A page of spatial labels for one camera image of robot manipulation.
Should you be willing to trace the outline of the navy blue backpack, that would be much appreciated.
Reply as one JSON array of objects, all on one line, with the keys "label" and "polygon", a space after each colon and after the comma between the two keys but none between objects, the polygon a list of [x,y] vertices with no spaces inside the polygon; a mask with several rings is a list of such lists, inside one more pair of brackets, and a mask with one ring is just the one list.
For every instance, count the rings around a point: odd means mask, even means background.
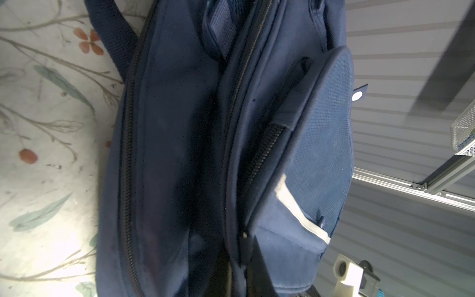
[{"label": "navy blue backpack", "polygon": [[344,1],[156,1],[136,35],[87,1],[125,83],[100,199],[101,297],[203,297],[219,256],[247,297],[313,288],[353,168]]}]

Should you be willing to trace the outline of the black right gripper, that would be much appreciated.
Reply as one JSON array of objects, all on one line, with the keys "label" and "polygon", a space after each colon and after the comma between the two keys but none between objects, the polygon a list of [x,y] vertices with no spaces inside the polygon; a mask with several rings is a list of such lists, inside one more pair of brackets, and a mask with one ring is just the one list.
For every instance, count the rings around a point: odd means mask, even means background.
[{"label": "black right gripper", "polygon": [[333,297],[381,297],[381,279],[369,261],[360,263],[339,254],[333,266],[336,285]]}]

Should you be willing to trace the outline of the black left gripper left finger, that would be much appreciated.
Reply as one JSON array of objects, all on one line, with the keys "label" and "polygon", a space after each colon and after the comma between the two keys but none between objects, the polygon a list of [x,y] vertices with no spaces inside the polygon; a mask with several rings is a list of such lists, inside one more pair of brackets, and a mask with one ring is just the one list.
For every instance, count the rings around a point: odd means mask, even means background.
[{"label": "black left gripper left finger", "polygon": [[230,297],[232,267],[228,256],[219,256],[204,297]]}]

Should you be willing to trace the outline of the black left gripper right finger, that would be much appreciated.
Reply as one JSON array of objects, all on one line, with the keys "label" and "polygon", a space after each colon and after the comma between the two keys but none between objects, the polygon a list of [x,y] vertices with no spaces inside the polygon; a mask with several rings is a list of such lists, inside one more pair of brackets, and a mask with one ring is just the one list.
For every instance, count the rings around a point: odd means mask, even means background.
[{"label": "black left gripper right finger", "polygon": [[253,242],[251,259],[247,266],[247,296],[277,297],[258,241]]}]

